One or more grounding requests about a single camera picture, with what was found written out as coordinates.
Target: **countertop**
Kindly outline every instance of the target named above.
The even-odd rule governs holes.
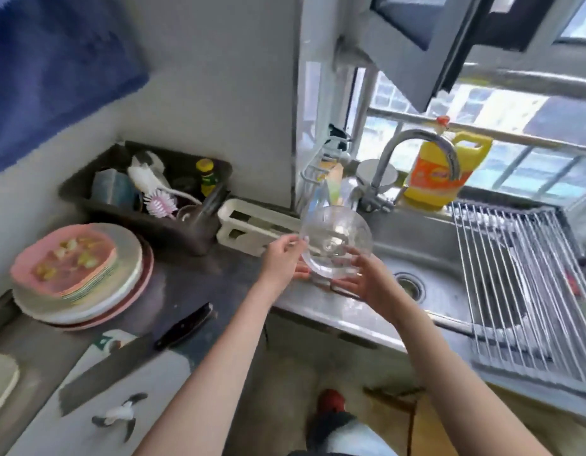
[[[193,370],[221,335],[259,272],[258,258],[218,244],[202,257],[154,251],[156,265],[147,289],[133,306],[113,320],[67,333],[22,315],[0,332],[0,353],[13,356],[21,367],[19,383],[0,411],[0,455],[7,453],[92,341],[109,329],[118,328],[137,336],[151,331],[160,336],[173,323],[209,301],[216,317],[175,349],[188,358]],[[311,283],[291,283],[274,310],[343,331],[380,348],[405,351],[394,327],[364,303]],[[472,340],[441,331],[452,349],[471,363]],[[482,370],[478,373],[486,382],[586,420],[584,398],[515,377]]]

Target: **black handle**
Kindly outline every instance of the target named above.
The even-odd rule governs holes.
[[[154,343],[154,349],[162,351],[174,346],[184,338],[192,335],[208,320],[213,312],[213,305],[207,302],[193,314],[175,323],[165,334]]]

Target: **knife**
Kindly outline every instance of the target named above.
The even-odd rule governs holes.
[[[122,346],[106,359],[101,360],[59,390],[61,415],[66,416],[88,400],[106,391],[119,380],[143,366],[169,347],[175,346],[194,334],[213,312],[213,305],[206,303],[193,314],[175,323],[154,342],[151,333],[137,337]]]

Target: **person's left hand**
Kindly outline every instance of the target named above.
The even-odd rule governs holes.
[[[268,285],[280,294],[291,279],[307,280],[310,269],[303,263],[301,255],[308,244],[297,235],[283,235],[268,245],[263,253],[263,263],[258,283]]]

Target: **small bottle with yellow cap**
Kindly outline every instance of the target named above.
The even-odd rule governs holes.
[[[196,162],[196,168],[200,171],[200,190],[205,197],[208,197],[215,188],[215,185],[217,185],[217,177],[213,171],[213,160],[208,158],[198,160]]]

